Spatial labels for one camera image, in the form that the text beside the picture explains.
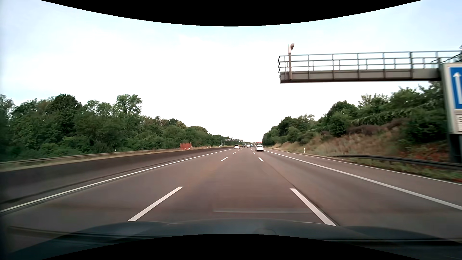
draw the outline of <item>grassy embankment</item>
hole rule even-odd
[[[298,142],[276,144],[275,150],[295,153],[332,156],[332,155],[383,155],[401,158],[413,158],[428,161],[449,161],[448,145],[446,141],[414,145],[406,149],[400,148],[398,128],[384,129],[380,133],[366,136],[364,134],[351,134],[326,140],[317,134],[308,144],[300,145]],[[377,161],[369,159],[342,159],[362,165],[368,165],[399,172],[418,174],[430,178],[462,182],[462,171],[423,167],[397,162]]]

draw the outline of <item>concrete median barrier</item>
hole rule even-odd
[[[229,147],[169,151],[133,156],[117,156],[98,160],[69,161],[3,171],[0,173],[2,196],[0,208],[43,198],[89,183],[110,179],[134,170],[152,167],[194,156],[205,155]]]

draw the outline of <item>white sky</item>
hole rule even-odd
[[[461,9],[461,0],[422,0],[299,24],[209,27],[3,0],[1,93],[17,105],[61,93],[111,104],[137,94],[144,115],[255,142],[286,116],[318,119],[337,101],[357,105],[362,94],[428,85],[280,84],[277,59],[288,44],[293,55],[458,50]]]

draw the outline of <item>highway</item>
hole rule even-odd
[[[53,233],[126,221],[263,217],[462,237],[462,185],[456,183],[254,147],[156,163],[6,212],[3,224]],[[12,229],[7,235],[16,251],[59,234]]]

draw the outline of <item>blue road sign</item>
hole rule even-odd
[[[462,109],[462,67],[449,67],[454,96],[454,108]]]

